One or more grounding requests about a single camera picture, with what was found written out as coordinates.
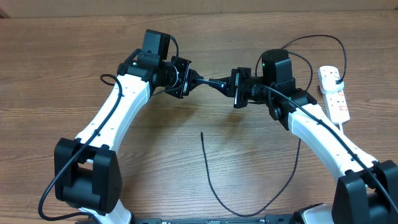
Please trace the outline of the blue Galaxy smartphone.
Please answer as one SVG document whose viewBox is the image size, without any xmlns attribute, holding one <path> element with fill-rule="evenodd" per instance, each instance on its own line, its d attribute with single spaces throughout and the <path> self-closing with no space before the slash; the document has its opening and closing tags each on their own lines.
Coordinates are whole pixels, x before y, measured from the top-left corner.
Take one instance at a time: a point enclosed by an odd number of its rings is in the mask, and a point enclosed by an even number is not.
<svg viewBox="0 0 398 224">
<path fill-rule="evenodd" d="M 206 84 L 213 88 L 224 88 L 226 86 L 225 82 L 221 82 L 218 80 L 205 80 L 205 79 L 195 79 L 195 83 L 198 84 Z"/>
</svg>

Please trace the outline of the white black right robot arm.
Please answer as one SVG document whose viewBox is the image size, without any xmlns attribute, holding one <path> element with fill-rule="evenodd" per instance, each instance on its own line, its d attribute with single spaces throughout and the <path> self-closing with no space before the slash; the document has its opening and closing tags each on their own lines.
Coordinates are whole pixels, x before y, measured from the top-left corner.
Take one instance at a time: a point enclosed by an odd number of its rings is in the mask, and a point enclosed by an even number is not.
<svg viewBox="0 0 398 224">
<path fill-rule="evenodd" d="M 235 108 L 249 101 L 266 104 L 273 119 L 303 140 L 336 180 L 331 205 L 303 208 L 291 223 L 397 223 L 397 165 L 377 161 L 339 131 L 317 101 L 295 86 L 291 67 L 265 65 L 262 77 L 239 67 L 210 86 L 233 98 Z"/>
</svg>

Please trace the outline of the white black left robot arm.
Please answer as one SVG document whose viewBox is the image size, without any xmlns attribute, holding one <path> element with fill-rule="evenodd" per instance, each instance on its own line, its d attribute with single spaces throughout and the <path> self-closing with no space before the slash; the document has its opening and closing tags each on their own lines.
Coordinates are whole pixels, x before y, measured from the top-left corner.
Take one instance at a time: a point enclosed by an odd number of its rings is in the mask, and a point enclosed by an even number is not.
<svg viewBox="0 0 398 224">
<path fill-rule="evenodd" d="M 114 81 L 91 123 L 75 139 L 61 138 L 55 146 L 55 177 L 49 187 L 58 200 L 77 208 L 75 216 L 95 223 L 134 223 L 120 200 L 123 180 L 117 154 L 125 133 L 155 88 L 183 98 L 206 80 L 190 69 L 190 61 L 174 57 L 154 65 L 127 59 Z"/>
</svg>

